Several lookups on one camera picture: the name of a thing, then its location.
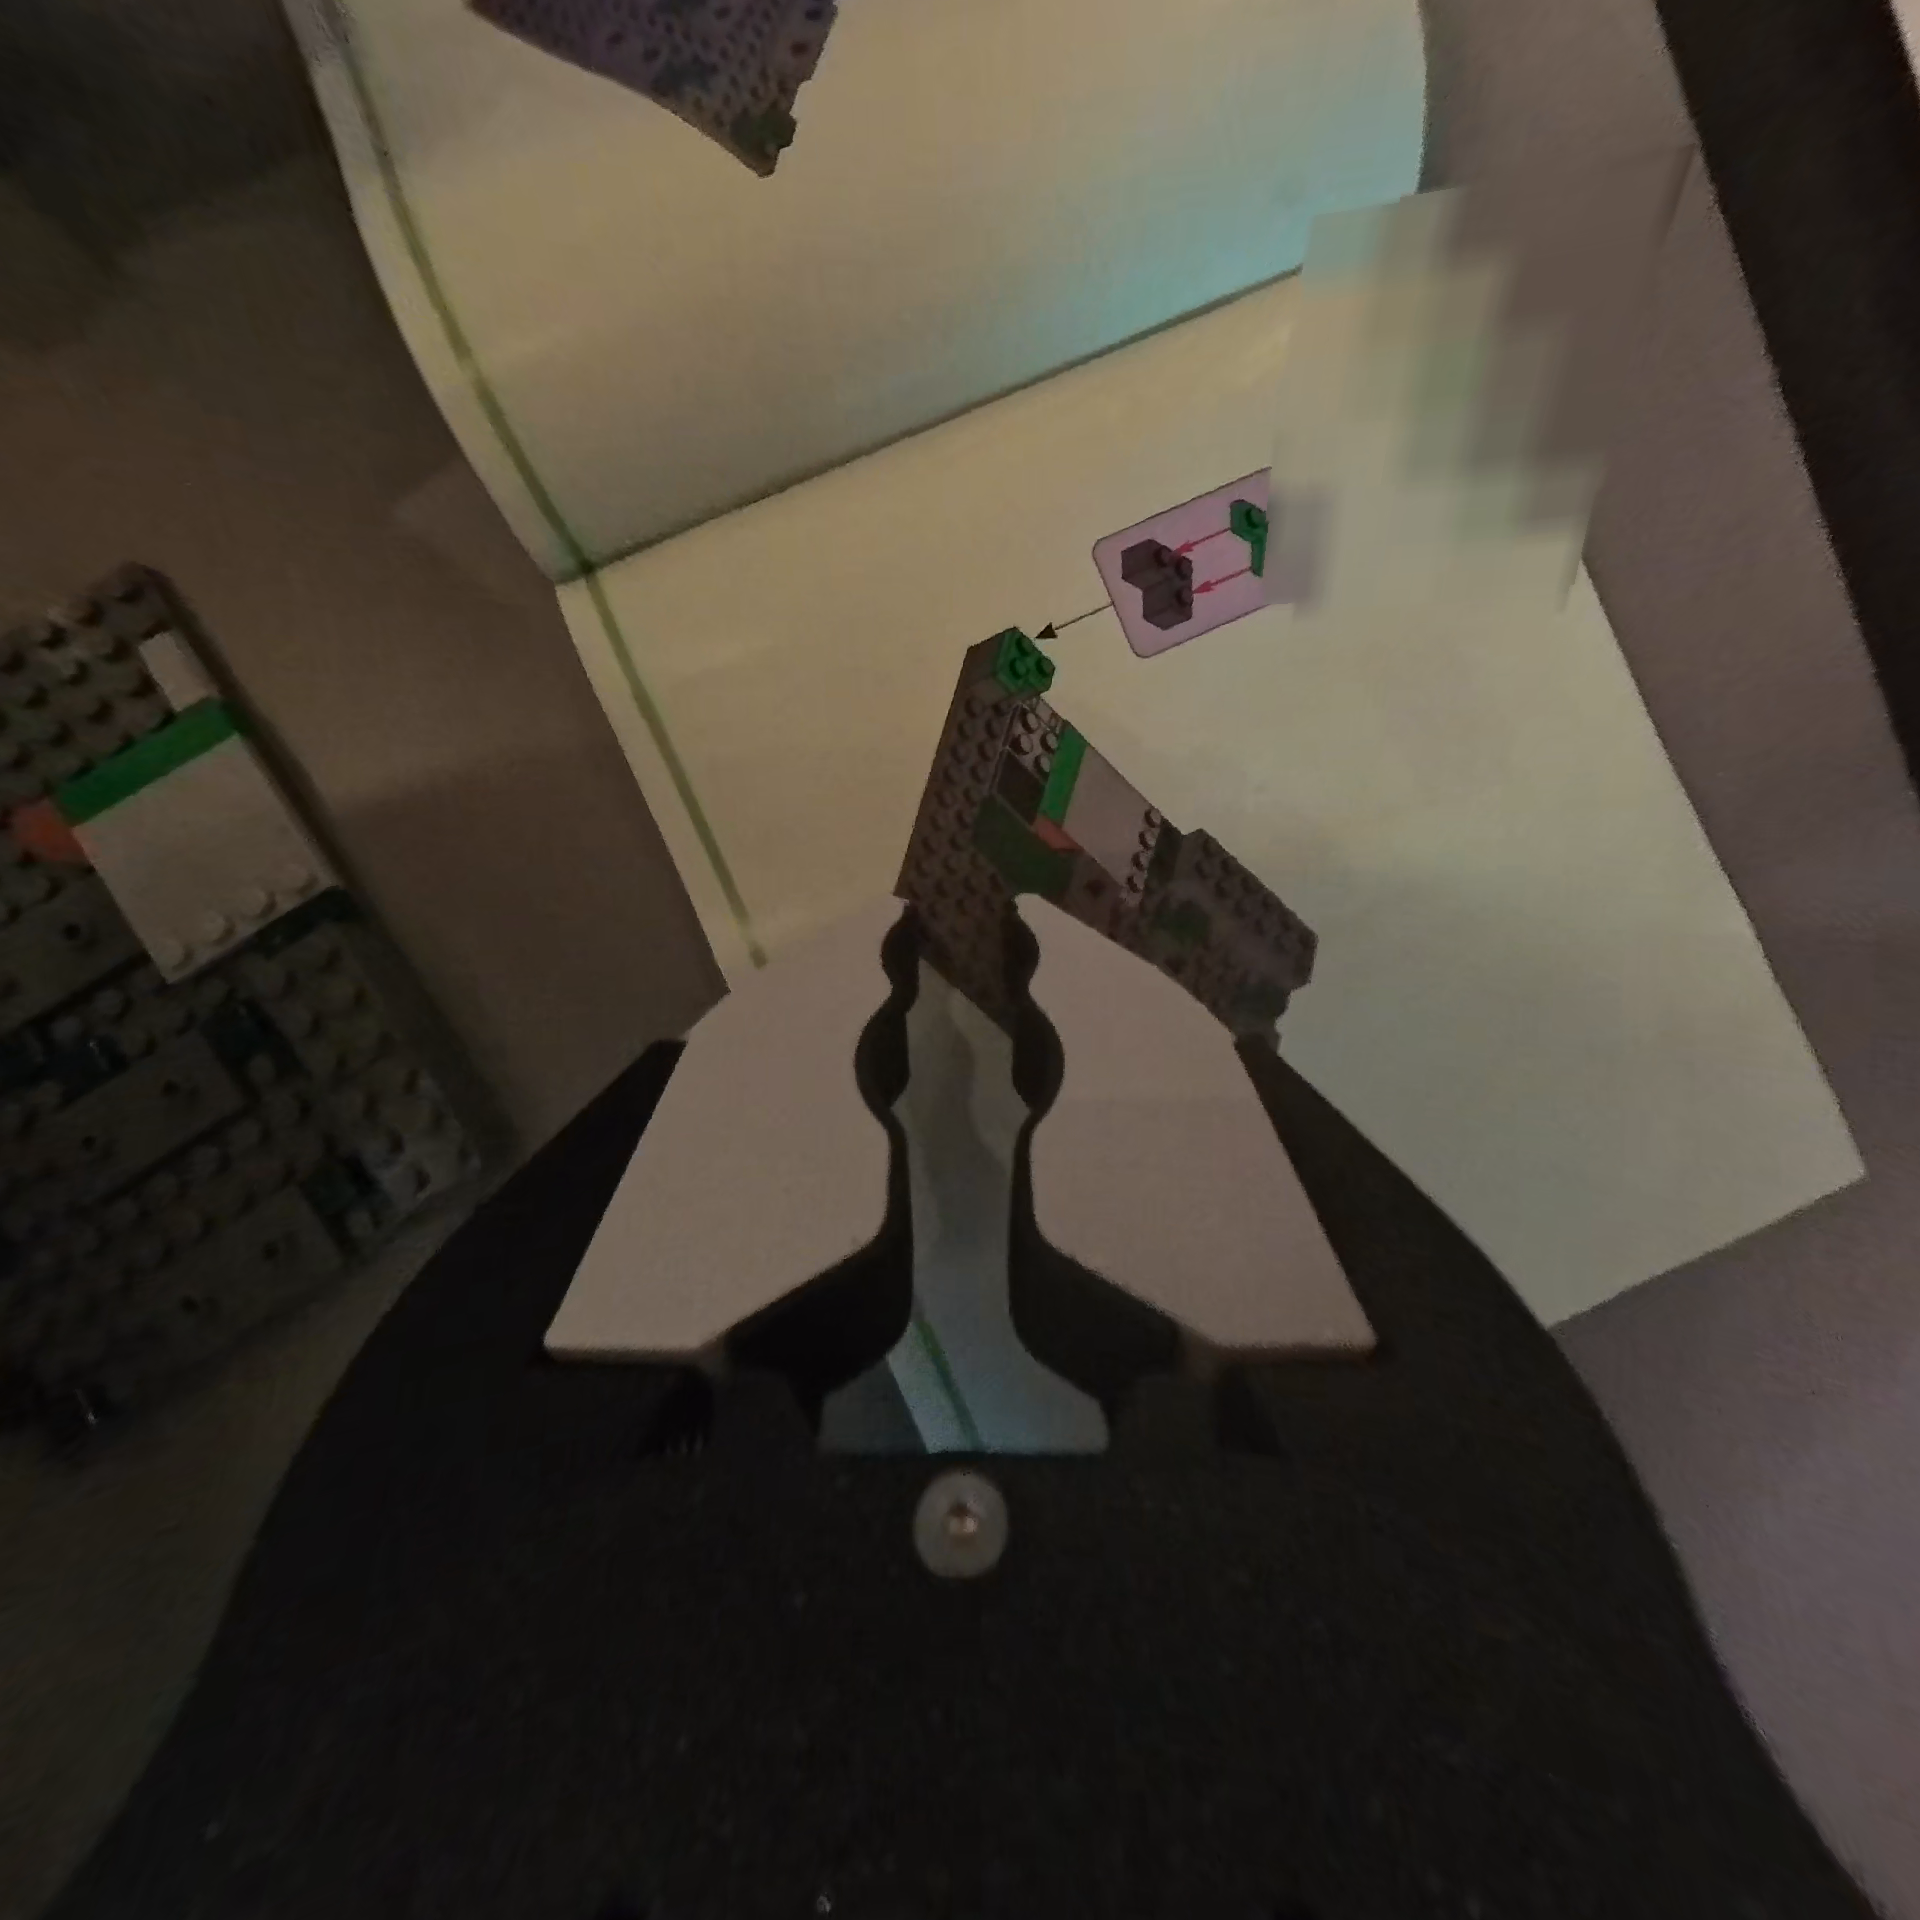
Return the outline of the brick building instruction booklet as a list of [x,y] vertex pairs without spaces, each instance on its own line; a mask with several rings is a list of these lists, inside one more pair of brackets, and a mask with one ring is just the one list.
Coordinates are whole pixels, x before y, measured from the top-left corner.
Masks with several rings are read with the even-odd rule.
[[1070,720],[1317,932],[1284,1054],[1549,1328],[1860,1183],[1585,529],[1298,337],[1420,182],[1420,4],[821,4],[770,175],[472,4],[289,13],[729,988],[1065,617]]

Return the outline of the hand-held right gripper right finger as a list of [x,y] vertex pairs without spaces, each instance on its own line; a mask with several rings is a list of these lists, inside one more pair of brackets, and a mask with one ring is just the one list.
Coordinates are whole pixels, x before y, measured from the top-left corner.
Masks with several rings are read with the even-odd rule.
[[1040,1248],[1225,1359],[1370,1355],[1376,1332],[1233,1031],[1040,896],[1014,901],[1005,951]]

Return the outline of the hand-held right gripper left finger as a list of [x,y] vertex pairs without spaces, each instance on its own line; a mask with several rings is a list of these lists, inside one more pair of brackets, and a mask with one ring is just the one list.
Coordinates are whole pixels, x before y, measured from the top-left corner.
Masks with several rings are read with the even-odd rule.
[[906,1021],[921,931],[874,901],[686,1036],[544,1348],[561,1359],[868,1369],[907,1328]]

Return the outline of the grey toy brick baseplate build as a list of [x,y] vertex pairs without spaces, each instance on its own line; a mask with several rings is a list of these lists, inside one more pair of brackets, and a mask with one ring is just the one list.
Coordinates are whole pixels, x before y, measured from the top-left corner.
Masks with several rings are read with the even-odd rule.
[[3,1405],[77,1441],[476,1181],[497,1103],[192,607],[4,628]]

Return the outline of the grey desk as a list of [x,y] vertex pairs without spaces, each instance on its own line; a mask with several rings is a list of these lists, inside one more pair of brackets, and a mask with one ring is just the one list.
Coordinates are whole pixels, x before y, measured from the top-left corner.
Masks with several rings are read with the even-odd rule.
[[[1856,1127],[1864,1187],[1578,1318],[1748,1702],[1835,1827],[1915,1828],[1915,809],[1712,192],[1600,597]],[[554,591],[426,395],[323,160],[174,217],[4,340],[4,607],[171,571],[330,806],[512,1140],[716,993]],[[354,1283],[155,1436],[4,1451],[4,1848],[145,1758],[381,1302]]]

